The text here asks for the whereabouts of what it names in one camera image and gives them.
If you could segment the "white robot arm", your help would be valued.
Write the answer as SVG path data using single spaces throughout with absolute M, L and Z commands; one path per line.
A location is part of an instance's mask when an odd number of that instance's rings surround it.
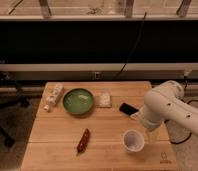
M 173 80 L 152 88 L 144 95 L 144 105 L 138 112 L 141 124 L 153 132 L 167 119 L 198 136 L 198 109 L 184 103 L 183 97 L 184 88 Z

